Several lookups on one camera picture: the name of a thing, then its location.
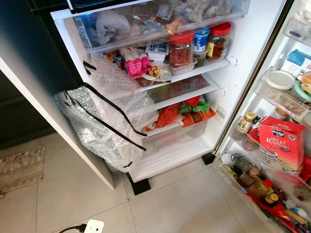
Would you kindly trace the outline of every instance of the red-lidded jar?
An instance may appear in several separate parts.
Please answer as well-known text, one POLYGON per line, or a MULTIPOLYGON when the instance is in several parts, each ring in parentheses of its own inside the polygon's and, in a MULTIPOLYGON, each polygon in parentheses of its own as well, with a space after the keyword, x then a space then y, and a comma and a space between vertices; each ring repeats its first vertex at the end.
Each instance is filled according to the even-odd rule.
POLYGON ((222 23, 210 29, 207 41, 207 60, 216 62, 227 53, 230 41, 230 23, 222 23))
POLYGON ((193 63, 193 39, 195 30, 170 35, 169 63, 183 67, 193 63))

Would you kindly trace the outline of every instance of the white lid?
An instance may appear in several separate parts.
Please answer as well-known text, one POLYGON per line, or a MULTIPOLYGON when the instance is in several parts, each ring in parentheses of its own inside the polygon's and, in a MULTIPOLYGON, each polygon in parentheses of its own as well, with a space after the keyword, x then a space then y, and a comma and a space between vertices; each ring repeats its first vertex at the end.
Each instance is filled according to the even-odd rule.
POLYGON ((270 71, 265 77, 267 84, 276 89, 288 90, 294 86, 295 77, 283 70, 270 71))

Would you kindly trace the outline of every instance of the power cord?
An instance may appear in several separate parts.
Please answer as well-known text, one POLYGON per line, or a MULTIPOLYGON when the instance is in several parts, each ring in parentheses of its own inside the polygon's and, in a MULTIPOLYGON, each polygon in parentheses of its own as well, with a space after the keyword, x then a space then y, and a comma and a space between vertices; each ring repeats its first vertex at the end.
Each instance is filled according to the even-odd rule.
POLYGON ((86 230, 86 224, 81 224, 80 226, 75 226, 75 227, 68 227, 62 230, 60 233, 66 232, 71 229, 76 229, 76 230, 79 230, 79 232, 83 233, 86 230))

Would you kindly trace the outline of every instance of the rug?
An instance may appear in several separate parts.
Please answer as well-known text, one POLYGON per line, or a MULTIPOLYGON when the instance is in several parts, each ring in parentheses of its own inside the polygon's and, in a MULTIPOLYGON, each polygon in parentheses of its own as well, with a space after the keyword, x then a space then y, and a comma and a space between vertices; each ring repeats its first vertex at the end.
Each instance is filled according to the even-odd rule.
POLYGON ((0 193, 32 185, 42 180, 45 147, 0 159, 0 193))

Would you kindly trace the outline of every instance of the open refrigerator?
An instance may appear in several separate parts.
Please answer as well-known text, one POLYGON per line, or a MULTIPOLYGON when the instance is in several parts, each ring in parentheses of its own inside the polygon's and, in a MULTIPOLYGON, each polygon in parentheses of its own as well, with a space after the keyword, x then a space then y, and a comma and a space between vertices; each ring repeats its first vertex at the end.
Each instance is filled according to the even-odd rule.
MULTIPOLYGON (((29 0, 28 2, 34 13, 41 13, 36 8, 36 1, 29 0)), ((45 12, 49 13, 48 15, 45 13, 44 19, 52 36, 61 38, 60 49, 66 48, 66 53, 69 55, 67 61, 75 67, 75 71, 81 78, 80 83, 88 82, 89 76, 84 61, 90 63, 90 54, 108 52, 122 47, 142 46, 155 41, 157 43, 168 41, 169 33, 164 27, 105 43, 101 43, 94 36, 94 19, 100 12, 113 10, 124 14, 124 12, 135 11, 137 6, 138 9, 141 6, 144 8, 148 2, 157 4, 161 1, 82 3, 83 1, 68 0, 68 4, 60 2, 62 4, 58 7, 50 6, 45 9, 45 12)), ((188 22, 177 29, 177 32, 184 32, 203 26, 211 27, 230 22, 231 38, 225 58, 213 63, 205 61, 202 67, 173 76, 171 83, 142 88, 142 91, 146 91, 152 97, 157 109, 202 95, 204 100, 209 102, 216 116, 188 127, 173 123, 148 132, 148 136, 143 140, 143 146, 147 151, 129 174, 133 182, 138 183, 207 154, 214 154, 216 156, 214 165, 225 180, 262 216, 274 232, 276 229, 282 231, 285 229, 277 228, 271 218, 267 218, 255 202, 244 194, 243 188, 222 164, 221 157, 226 151, 232 150, 247 156, 276 186, 291 196, 299 207, 311 214, 311 201, 299 200, 294 194, 294 186, 297 184, 303 186, 304 190, 311 194, 308 184, 297 174, 280 165, 278 160, 276 163, 279 166, 264 163, 262 151, 267 154, 270 152, 259 143, 256 144, 255 150, 246 150, 243 141, 236 140, 232 136, 241 117, 247 112, 270 116, 277 107, 291 117, 301 119, 299 123, 306 126, 305 154, 309 153, 311 156, 311 149, 308 145, 311 142, 310 108, 277 89, 270 90, 278 96, 286 95, 287 101, 296 103, 303 112, 298 116, 295 109, 291 109, 291 105, 286 105, 267 95, 266 89, 269 87, 264 79, 266 72, 281 69, 292 51, 299 50, 311 55, 308 37, 301 36, 302 33, 297 32, 302 28, 304 31, 309 30, 310 27, 301 21, 299 23, 302 26, 297 27, 296 19, 293 17, 299 10, 300 1, 234 0, 227 2, 232 2, 233 7, 226 14, 203 18, 197 22, 188 22), (174 92, 186 83, 192 83, 191 88, 174 92), (171 94, 157 95, 157 93, 164 92, 171 94)), ((244 138, 249 138, 249 135, 245 133, 244 138)))

